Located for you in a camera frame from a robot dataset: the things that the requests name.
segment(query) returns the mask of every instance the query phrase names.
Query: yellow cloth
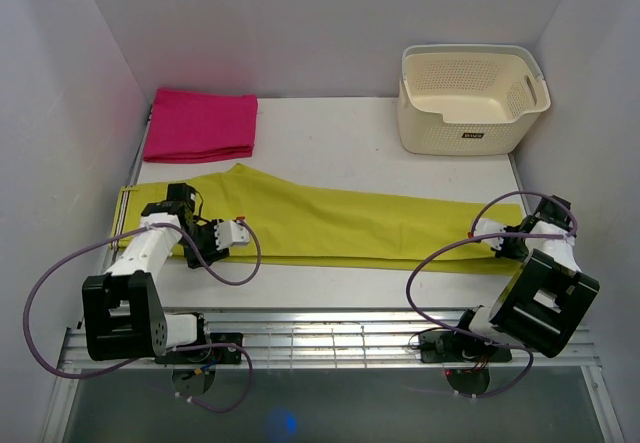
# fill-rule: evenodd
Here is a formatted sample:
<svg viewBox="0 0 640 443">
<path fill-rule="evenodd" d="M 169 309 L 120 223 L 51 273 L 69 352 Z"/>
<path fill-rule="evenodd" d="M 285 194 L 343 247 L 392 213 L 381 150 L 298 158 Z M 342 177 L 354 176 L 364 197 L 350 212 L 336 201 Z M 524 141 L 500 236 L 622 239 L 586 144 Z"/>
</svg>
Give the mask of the yellow cloth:
<svg viewBox="0 0 640 443">
<path fill-rule="evenodd" d="M 434 251 L 466 238 L 483 207 L 313 188 L 241 164 L 186 182 L 204 197 L 204 218 L 247 218 L 267 264 L 413 269 Z M 114 234 L 137 228 L 145 205 L 162 201 L 166 191 L 167 183 L 123 188 Z M 487 217 L 516 224 L 521 211 L 518 205 L 496 205 Z M 174 253 L 182 255 L 182 248 Z M 255 261 L 255 246 L 232 248 L 226 261 Z M 494 258 L 487 245 L 469 244 L 445 253 L 425 270 L 512 274 L 516 268 L 513 262 Z"/>
</svg>

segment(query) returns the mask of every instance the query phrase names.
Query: white wall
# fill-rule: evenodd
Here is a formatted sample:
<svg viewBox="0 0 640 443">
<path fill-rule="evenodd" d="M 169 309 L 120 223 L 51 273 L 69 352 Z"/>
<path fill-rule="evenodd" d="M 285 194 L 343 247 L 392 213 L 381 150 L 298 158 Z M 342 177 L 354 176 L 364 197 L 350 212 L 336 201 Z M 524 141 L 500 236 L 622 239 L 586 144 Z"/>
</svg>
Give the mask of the white wall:
<svg viewBox="0 0 640 443">
<path fill-rule="evenodd" d="M 550 111 L 519 147 L 526 188 L 574 204 L 588 315 L 627 441 L 640 441 L 640 0 L 563 0 L 535 54 Z"/>
<path fill-rule="evenodd" d="M 158 86 L 261 96 L 397 94 L 402 51 L 532 48 L 560 0 L 96 0 L 148 98 Z"/>
<path fill-rule="evenodd" d="M 53 377 L 23 342 L 24 301 L 49 265 L 107 234 L 148 106 L 93 0 L 0 8 L 0 440 L 33 442 Z M 62 269 L 36 301 L 54 364 L 97 258 Z"/>
</svg>

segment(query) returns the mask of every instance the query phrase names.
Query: plastic basket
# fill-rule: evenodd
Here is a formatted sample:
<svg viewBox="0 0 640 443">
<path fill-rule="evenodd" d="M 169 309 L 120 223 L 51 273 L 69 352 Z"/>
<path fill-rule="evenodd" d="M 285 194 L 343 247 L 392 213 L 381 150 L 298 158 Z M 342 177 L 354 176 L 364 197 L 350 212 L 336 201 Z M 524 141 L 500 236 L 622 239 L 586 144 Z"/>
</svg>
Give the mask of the plastic basket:
<svg viewBox="0 0 640 443">
<path fill-rule="evenodd" d="M 411 46 L 402 55 L 398 129 L 412 153 L 509 153 L 550 104 L 540 67 L 518 46 Z"/>
</svg>

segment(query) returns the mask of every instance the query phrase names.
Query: red towel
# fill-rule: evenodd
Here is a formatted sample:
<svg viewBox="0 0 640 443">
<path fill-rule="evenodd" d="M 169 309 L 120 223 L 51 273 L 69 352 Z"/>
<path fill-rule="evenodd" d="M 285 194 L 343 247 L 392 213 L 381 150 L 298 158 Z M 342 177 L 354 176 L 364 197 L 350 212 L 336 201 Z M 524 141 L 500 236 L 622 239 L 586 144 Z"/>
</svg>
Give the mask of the red towel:
<svg viewBox="0 0 640 443">
<path fill-rule="evenodd" d="M 258 99 L 161 88 L 156 92 L 144 161 L 205 163 L 253 153 Z"/>
</svg>

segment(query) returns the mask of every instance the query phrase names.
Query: table surface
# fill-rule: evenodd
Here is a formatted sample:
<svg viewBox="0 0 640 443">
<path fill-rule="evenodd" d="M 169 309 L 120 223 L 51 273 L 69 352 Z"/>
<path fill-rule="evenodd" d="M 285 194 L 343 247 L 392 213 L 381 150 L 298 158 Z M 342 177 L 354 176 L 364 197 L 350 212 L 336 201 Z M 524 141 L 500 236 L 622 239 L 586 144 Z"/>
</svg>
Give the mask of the table surface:
<svg viewBox="0 0 640 443">
<path fill-rule="evenodd" d="M 261 99 L 251 158 L 202 164 L 142 163 L 138 183 L 226 171 L 241 162 L 279 178 L 342 190 L 486 203 L 517 190 L 507 155 L 414 155 L 400 143 L 393 98 Z M 513 197 L 506 202 L 522 205 Z M 251 265 L 219 262 L 238 279 Z M 165 308 L 406 309 L 408 271 L 263 265 L 242 287 L 171 259 L 157 282 Z M 423 272 L 416 302 L 429 308 L 492 305 L 509 278 Z"/>
</svg>

